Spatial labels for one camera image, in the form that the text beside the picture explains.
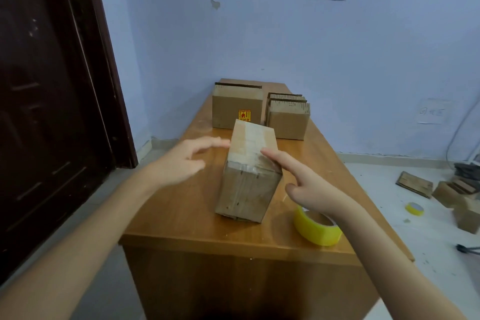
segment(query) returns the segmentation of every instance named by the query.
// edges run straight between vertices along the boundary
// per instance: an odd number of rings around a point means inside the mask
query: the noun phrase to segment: white tile floor
[[[163,153],[162,150],[154,149],[142,160],[139,167],[157,159]],[[444,208],[435,199],[424,198],[395,185],[402,171],[428,179],[434,186],[440,180],[449,179],[452,172],[361,163],[347,163],[346,166],[411,250],[421,272],[438,286],[466,317],[471,320],[480,319],[480,256],[465,255],[454,248],[457,243],[467,247],[480,246],[480,234],[473,235],[458,229],[451,210]],[[132,170],[123,169],[112,172],[105,183],[22,265],[13,278],[87,218],[117,184],[131,173]],[[408,202],[422,205],[425,215],[416,217],[409,214],[404,208]],[[114,248],[72,318],[145,319],[121,247]],[[366,319],[388,320],[391,317],[383,302],[379,301]]]

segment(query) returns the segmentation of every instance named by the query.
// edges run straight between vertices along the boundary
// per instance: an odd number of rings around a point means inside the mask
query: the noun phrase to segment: tabletop
[[[291,93],[287,86],[281,83],[232,79],[222,79],[221,82],[262,85],[264,112],[268,93]],[[181,139],[194,139],[203,135],[229,139],[232,132],[231,129],[212,128],[210,95]],[[277,145],[279,150],[288,152],[308,165],[363,206],[400,250],[413,260],[411,252],[312,120],[308,123],[304,141],[277,139]],[[183,183],[158,190],[131,221],[120,244],[158,250],[361,265],[344,235],[338,244],[323,247],[310,243],[298,234],[293,226],[296,204],[285,193],[285,184],[295,183],[295,178],[285,170],[261,224],[236,221],[215,214],[227,153],[227,149],[214,148],[197,154],[194,159],[203,159],[206,163],[205,169]]]

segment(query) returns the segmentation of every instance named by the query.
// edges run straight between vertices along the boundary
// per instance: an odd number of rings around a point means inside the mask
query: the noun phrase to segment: forearm
[[[0,319],[68,319],[155,188],[145,169],[122,183],[98,210],[5,290]]]
[[[393,319],[465,319],[352,199],[335,215]]]

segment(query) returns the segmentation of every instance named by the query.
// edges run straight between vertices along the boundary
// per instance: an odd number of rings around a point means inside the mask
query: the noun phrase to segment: warning label
[[[251,112],[250,110],[239,110],[238,111],[238,119],[243,120],[245,122],[250,122]]]

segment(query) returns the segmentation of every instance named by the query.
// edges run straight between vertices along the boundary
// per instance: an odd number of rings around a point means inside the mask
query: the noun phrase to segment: wall
[[[145,102],[143,98],[140,71],[135,52],[130,16],[126,0],[102,0],[108,30],[117,63],[123,99],[135,150],[139,150],[150,138]]]
[[[441,159],[478,98],[480,0],[127,0],[154,136],[178,137],[220,78],[285,82],[336,151]],[[423,98],[448,123],[415,123]],[[477,108],[452,147],[480,139]]]

